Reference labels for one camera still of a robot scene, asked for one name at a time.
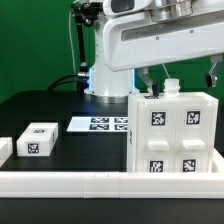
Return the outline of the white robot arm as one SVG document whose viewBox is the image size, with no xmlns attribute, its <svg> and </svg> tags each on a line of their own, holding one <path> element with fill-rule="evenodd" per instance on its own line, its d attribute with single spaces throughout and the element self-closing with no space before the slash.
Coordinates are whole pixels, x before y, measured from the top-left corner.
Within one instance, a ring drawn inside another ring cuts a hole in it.
<svg viewBox="0 0 224 224">
<path fill-rule="evenodd" d="M 209 56 L 206 84 L 214 87 L 224 54 L 224 0 L 89 0 L 100 5 L 90 96 L 125 100 L 135 69 Z"/>
</svg>

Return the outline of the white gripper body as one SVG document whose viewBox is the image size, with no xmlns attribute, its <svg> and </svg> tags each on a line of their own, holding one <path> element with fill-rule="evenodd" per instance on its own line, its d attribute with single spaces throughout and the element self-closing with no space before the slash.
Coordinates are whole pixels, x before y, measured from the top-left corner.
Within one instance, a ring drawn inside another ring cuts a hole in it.
<svg viewBox="0 0 224 224">
<path fill-rule="evenodd" d="M 113 18 L 103 43 L 113 71 L 224 53 L 224 10 L 158 23 L 146 12 Z"/>
</svg>

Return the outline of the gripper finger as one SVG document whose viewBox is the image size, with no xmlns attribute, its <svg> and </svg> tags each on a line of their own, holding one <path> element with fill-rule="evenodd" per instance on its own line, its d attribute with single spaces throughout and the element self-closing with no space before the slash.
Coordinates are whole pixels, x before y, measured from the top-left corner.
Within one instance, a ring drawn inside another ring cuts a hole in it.
<svg viewBox="0 0 224 224">
<path fill-rule="evenodd" d="M 158 83 L 153 82 L 152 79 L 149 77 L 148 68 L 139 68 L 138 76 L 146 84 L 148 93 L 153 97 L 157 97 L 159 95 Z"/>
<path fill-rule="evenodd" d="M 211 68 L 209 72 L 205 75 L 206 85 L 208 88 L 216 86 L 217 83 L 217 73 L 221 69 L 223 57 L 221 54 L 212 55 L 211 59 Z"/>
</svg>

